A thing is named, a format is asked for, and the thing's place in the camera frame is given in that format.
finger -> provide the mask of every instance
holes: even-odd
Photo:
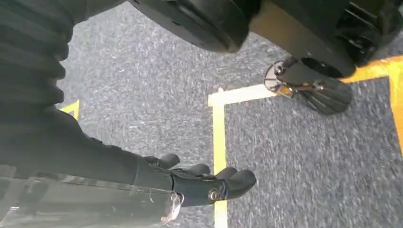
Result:
[[[228,200],[241,197],[256,184],[255,175],[249,170],[242,170],[235,173],[226,180],[228,185]]]
[[[164,155],[162,158],[159,159],[159,166],[163,169],[170,169],[173,166],[179,164],[181,160],[176,154],[170,153]]]
[[[193,175],[202,175],[202,174],[210,174],[210,168],[206,164],[197,164],[193,165],[190,169],[188,169]]]
[[[217,175],[216,178],[217,179],[229,179],[231,178],[235,173],[237,173],[238,171],[233,168],[233,167],[227,167],[223,170],[221,170]]]

black glove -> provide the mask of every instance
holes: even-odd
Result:
[[[228,167],[214,176],[210,174],[206,164],[197,164],[188,170],[171,169],[180,162],[175,154],[168,154],[160,159],[144,158],[156,170],[171,175],[172,190],[182,196],[182,207],[208,205],[219,200],[235,199],[249,191],[256,183],[255,175],[249,170],[237,171],[235,168]]]

plastic wrap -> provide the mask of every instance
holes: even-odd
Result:
[[[0,166],[0,227],[146,227],[176,218],[172,191],[37,172],[18,178]]]

yellow tape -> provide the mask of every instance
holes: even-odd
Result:
[[[213,106],[213,149],[214,174],[227,166],[225,148],[225,111],[224,105]],[[215,228],[227,228],[227,202],[219,201],[214,204]]]
[[[73,117],[78,120],[78,111],[80,109],[80,100],[77,100],[75,103],[60,109],[62,112],[67,114],[73,113]]]
[[[351,83],[385,76],[389,77],[390,106],[399,138],[400,152],[403,156],[403,56],[374,61],[357,69],[352,77],[343,82]]]

gray carpet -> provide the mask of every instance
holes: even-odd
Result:
[[[402,39],[379,56],[401,53]],[[67,75],[59,85],[66,98],[60,107],[80,99],[80,125],[106,143],[141,155],[174,152],[185,166],[211,165],[208,94],[259,84],[268,64],[285,56],[253,34],[237,54],[210,53],[125,3],[76,26],[63,62]],[[337,117],[301,111],[278,98],[228,107],[229,163],[259,177],[251,194],[229,204],[230,227],[331,227],[336,221],[346,224],[340,227],[393,227],[388,222],[402,214],[399,199],[392,201],[401,197],[402,170],[387,82],[357,86],[356,104]],[[184,209],[172,224],[194,226],[213,226],[212,207]]]
[[[231,228],[403,226],[388,79],[353,89],[351,108],[332,117],[280,97],[227,108],[229,165],[248,167],[259,180],[229,202]]]

